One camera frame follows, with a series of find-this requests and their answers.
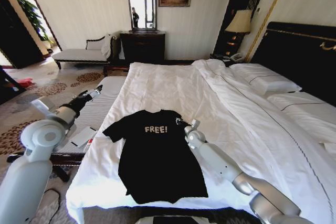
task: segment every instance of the white wall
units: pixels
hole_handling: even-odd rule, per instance
[[[273,0],[260,0],[260,13],[254,15],[251,33],[245,36],[240,52],[246,54],[249,51],[272,2]],[[336,26],[336,0],[278,0],[266,26],[271,21]],[[251,56],[257,49],[266,26],[258,37]]]
[[[131,29],[128,0],[37,0],[62,49],[84,48],[89,38]],[[228,0],[191,0],[190,7],[160,7],[157,26],[167,32],[166,59],[208,58]]]

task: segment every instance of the white duvet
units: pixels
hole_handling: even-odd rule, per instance
[[[244,172],[276,186],[301,208],[301,216],[314,223],[334,223],[336,163],[302,128],[287,120],[283,112],[257,95],[246,82],[236,79],[218,60],[199,60],[191,66],[131,65],[119,96],[67,191],[69,214],[78,223],[84,223],[83,207],[138,206],[130,195],[126,196],[118,176],[124,140],[112,143],[102,131],[139,110],[160,109],[174,110],[188,122],[200,120],[198,129],[209,142],[223,149]],[[251,212],[251,198],[239,193],[194,154],[209,197],[142,206],[230,206]]]

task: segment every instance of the black headboard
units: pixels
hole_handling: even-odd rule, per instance
[[[336,27],[270,22],[251,63],[259,63],[336,106]]]

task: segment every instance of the potted plant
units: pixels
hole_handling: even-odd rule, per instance
[[[37,7],[28,0],[17,0],[22,10],[26,14],[34,30],[37,32],[40,40],[46,46],[47,49],[51,49],[53,42],[48,38],[45,28],[42,26],[40,16],[36,13]]]

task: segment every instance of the dresser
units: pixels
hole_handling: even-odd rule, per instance
[[[120,33],[125,60],[161,64],[164,60],[165,32],[123,31]]]

